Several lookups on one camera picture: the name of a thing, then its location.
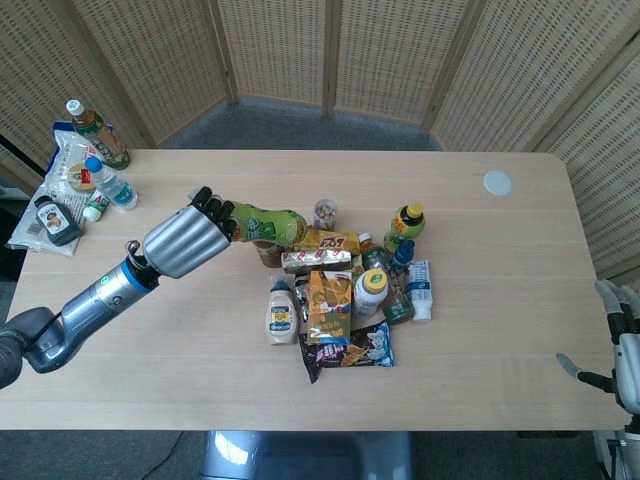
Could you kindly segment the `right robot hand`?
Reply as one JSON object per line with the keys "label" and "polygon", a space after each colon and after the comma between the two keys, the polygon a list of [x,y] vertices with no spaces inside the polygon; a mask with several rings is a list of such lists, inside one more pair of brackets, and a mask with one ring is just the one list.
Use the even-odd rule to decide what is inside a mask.
{"label": "right robot hand", "polygon": [[556,360],[576,380],[614,394],[617,404],[631,415],[640,415],[640,294],[628,286],[597,280],[594,287],[602,299],[611,342],[614,368],[609,377],[577,367],[564,353]]}

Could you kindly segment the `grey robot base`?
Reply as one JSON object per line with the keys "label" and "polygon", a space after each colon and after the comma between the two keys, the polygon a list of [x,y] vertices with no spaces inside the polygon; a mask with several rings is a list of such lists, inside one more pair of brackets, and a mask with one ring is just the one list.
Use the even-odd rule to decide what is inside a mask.
{"label": "grey robot base", "polygon": [[199,480],[416,480],[407,432],[210,431]]}

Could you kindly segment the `brown milk tea bottle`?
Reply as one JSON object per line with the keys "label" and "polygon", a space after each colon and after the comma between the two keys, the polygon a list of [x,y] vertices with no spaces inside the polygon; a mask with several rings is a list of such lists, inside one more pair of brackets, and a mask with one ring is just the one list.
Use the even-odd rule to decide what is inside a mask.
{"label": "brown milk tea bottle", "polygon": [[253,245],[255,246],[258,256],[265,267],[282,267],[282,254],[285,252],[285,248],[282,245],[264,240],[254,241]]}

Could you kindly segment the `large green tea bottle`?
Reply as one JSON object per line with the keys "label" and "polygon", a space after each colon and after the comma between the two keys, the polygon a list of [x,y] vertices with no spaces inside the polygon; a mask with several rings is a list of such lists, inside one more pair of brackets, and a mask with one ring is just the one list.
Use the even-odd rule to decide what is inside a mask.
{"label": "large green tea bottle", "polygon": [[77,99],[68,100],[65,108],[71,115],[75,132],[94,145],[107,166],[115,170],[124,170],[129,166],[127,148],[96,111],[87,109]]}

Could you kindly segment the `clear water bottle blue cap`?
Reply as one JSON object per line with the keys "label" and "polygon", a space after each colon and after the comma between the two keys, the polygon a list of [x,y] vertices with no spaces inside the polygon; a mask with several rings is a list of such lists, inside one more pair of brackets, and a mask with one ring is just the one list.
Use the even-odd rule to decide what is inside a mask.
{"label": "clear water bottle blue cap", "polygon": [[98,157],[90,156],[84,162],[96,188],[116,207],[124,211],[134,209],[138,196],[132,185]]}

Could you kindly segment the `green white tube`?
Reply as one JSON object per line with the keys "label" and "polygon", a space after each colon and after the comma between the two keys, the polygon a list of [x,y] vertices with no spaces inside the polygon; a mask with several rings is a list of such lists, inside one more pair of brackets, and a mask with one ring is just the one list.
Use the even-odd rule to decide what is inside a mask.
{"label": "green white tube", "polygon": [[97,222],[106,211],[110,200],[99,190],[95,190],[87,205],[83,209],[83,218],[86,221]]}

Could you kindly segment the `round tin red label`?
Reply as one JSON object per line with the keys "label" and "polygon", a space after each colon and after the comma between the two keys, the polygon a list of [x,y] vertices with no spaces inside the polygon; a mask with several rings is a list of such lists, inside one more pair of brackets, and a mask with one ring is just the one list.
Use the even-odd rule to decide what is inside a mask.
{"label": "round tin red label", "polygon": [[79,193],[92,194],[96,190],[91,172],[82,163],[76,163],[69,167],[66,182]]}

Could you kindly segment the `clear wrapped snack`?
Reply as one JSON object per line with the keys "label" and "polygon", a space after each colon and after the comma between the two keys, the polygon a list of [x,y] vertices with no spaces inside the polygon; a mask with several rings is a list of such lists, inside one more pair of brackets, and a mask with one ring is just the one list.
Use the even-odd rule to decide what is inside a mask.
{"label": "clear wrapped snack", "polygon": [[294,279],[294,294],[304,324],[309,319],[310,275],[298,275]]}

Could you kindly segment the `yellow snack bag red print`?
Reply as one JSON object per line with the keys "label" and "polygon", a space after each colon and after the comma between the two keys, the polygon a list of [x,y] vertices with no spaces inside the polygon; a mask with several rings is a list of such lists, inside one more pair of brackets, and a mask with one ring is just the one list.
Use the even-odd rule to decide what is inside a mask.
{"label": "yellow snack bag red print", "polygon": [[309,227],[302,240],[295,243],[297,251],[344,250],[352,255],[360,254],[360,240],[357,232],[336,232]]}

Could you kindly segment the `white printed food bag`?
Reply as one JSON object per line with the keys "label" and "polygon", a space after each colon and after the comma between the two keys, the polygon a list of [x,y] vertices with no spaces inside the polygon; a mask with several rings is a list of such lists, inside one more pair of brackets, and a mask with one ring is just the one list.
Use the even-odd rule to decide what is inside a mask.
{"label": "white printed food bag", "polygon": [[63,246],[52,244],[45,229],[36,220],[34,200],[39,196],[47,195],[54,201],[65,205],[71,211],[80,229],[83,229],[87,222],[83,218],[83,209],[93,193],[84,194],[74,191],[66,182],[67,171],[73,164],[84,164],[90,156],[97,157],[99,152],[90,141],[77,134],[69,122],[56,122],[53,125],[53,136],[57,148],[44,182],[36,189],[29,201],[24,214],[7,242],[7,246],[12,249],[46,251],[71,257],[75,253],[79,240],[76,239]]}

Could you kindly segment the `orange green snack box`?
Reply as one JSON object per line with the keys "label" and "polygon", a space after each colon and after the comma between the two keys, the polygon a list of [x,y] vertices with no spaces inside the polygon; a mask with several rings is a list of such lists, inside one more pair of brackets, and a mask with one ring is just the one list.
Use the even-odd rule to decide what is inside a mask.
{"label": "orange green snack box", "polygon": [[348,271],[312,271],[307,342],[346,345],[351,335],[352,277]]}

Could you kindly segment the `white bottle yellow cap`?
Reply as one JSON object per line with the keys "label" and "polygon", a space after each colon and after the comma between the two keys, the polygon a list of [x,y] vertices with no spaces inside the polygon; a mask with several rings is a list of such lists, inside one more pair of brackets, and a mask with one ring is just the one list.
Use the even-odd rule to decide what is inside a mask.
{"label": "white bottle yellow cap", "polygon": [[357,280],[353,310],[357,318],[365,319],[374,315],[388,295],[388,278],[379,268],[365,271]]}

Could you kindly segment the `chocolate croissant snack pack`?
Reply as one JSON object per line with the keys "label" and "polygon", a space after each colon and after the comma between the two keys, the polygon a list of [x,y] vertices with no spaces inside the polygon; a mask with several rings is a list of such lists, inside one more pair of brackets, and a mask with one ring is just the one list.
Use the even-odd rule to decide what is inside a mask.
{"label": "chocolate croissant snack pack", "polygon": [[300,334],[298,340],[311,384],[323,369],[394,366],[391,328],[386,321],[353,330],[346,344],[311,344],[306,334]]}

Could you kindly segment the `white bottle blue label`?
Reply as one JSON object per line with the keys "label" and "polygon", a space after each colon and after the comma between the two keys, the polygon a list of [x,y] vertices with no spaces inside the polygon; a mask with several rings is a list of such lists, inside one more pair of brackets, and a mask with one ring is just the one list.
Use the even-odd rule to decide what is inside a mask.
{"label": "white bottle blue label", "polygon": [[414,309],[413,320],[416,322],[432,319],[432,282],[427,260],[414,260],[408,267],[409,279],[406,287],[407,295]]}

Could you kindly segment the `brown bottle dark green label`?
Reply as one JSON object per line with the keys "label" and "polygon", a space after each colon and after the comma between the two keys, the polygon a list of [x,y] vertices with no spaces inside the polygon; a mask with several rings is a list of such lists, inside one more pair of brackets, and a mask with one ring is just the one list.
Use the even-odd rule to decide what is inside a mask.
{"label": "brown bottle dark green label", "polygon": [[400,324],[412,320],[414,317],[413,305],[397,278],[391,280],[388,295],[381,307],[384,318],[389,325]]}

